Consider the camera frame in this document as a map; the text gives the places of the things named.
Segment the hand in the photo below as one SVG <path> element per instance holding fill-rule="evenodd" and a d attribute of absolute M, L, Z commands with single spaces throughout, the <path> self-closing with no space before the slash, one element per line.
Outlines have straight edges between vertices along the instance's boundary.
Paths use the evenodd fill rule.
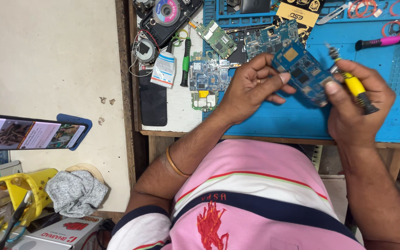
<path fill-rule="evenodd" d="M 362 82 L 370 101 L 380 110 L 363 115 L 351 94 L 340 84 L 329 82 L 325 85 L 325 91 L 333 107 L 328 119 L 328 131 L 338 145 L 374 147 L 376 133 L 384 123 L 396 94 L 377 71 L 352 61 L 339 60 L 336 64 Z M 340 81 L 343 79 L 341 75 L 335 77 Z"/>
<path fill-rule="evenodd" d="M 275 91 L 282 89 L 294 94 L 296 89 L 286 84 L 290 74 L 277 73 L 271 67 L 272 57 L 271 54 L 262 53 L 240 66 L 214 113 L 220 114 L 229 125 L 234 125 L 250 117 L 264 100 L 284 103 L 285 99 Z"/>

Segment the blue phone holder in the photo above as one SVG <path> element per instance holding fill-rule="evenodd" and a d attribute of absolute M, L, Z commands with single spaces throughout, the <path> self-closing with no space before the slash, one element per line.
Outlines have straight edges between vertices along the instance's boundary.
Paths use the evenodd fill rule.
<path fill-rule="evenodd" d="M 71 115 L 66 115 L 66 114 L 58 114 L 56 116 L 56 120 L 58 122 L 74 122 L 74 123 L 84 123 L 87 124 L 87 129 L 85 132 L 83 132 L 80 136 L 80 138 L 78 138 L 78 140 L 76 141 L 76 144 L 73 148 L 71 148 L 70 150 L 74 151 L 76 150 L 76 148 L 78 148 L 78 146 L 80 145 L 80 143 L 83 141 L 83 139 L 86 137 L 87 133 L 89 133 L 89 130 L 92 128 L 92 121 L 89 119 L 84 119 L 81 117 L 77 117 L 77 116 L 71 116 Z"/>

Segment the yellow handle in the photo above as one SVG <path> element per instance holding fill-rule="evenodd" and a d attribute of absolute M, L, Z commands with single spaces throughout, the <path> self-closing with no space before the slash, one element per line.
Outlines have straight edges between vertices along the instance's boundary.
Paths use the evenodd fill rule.
<path fill-rule="evenodd" d="M 359 81 L 359 79 L 355 76 L 353 76 L 350 73 L 344 72 L 342 73 L 342 76 L 345 79 L 345 83 L 347 84 L 348 88 L 350 89 L 350 92 L 357 97 L 360 93 L 365 92 L 365 88 L 362 85 L 362 83 Z"/>

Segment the white table surface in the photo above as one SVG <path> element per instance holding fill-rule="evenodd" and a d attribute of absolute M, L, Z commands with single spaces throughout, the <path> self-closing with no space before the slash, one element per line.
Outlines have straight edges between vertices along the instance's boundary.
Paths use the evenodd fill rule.
<path fill-rule="evenodd" d="M 203 22 L 203 6 L 191 17 L 197 23 Z M 182 28 L 188 31 L 188 24 Z M 191 55 L 193 52 L 203 51 L 203 39 L 191 27 Z M 142 130 L 189 132 L 202 121 L 202 111 L 192 108 L 191 91 L 181 87 L 182 64 L 184 57 L 184 42 L 180 47 L 173 47 L 175 56 L 176 74 L 172 89 L 167 89 L 168 123 L 164 127 L 142 126 Z"/>
<path fill-rule="evenodd" d="M 93 122 L 77 150 L 11 151 L 12 160 L 25 173 L 92 164 L 109 187 L 100 210 L 124 212 L 130 191 L 115 1 L 0 0 L 0 115 L 55 120 L 59 113 Z"/>

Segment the yellow container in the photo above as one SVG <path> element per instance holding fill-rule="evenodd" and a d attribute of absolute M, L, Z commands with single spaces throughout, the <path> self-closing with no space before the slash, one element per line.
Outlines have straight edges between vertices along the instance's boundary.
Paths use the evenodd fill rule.
<path fill-rule="evenodd" d="M 7 185 L 8 193 L 10 195 L 10 199 L 12 200 L 13 208 L 16 209 L 24 196 L 27 193 L 25 188 L 21 188 L 17 185 L 13 185 L 10 181 L 13 178 L 21 178 L 24 179 L 32 190 L 32 203 L 25 209 L 23 216 L 21 217 L 21 225 L 28 226 L 30 222 L 36 219 L 42 212 L 43 208 L 45 208 L 52 200 L 44 191 L 44 187 L 47 184 L 47 181 L 57 174 L 58 171 L 56 169 L 45 169 L 33 173 L 16 173 L 9 176 L 0 177 L 0 182 L 5 182 Z"/>

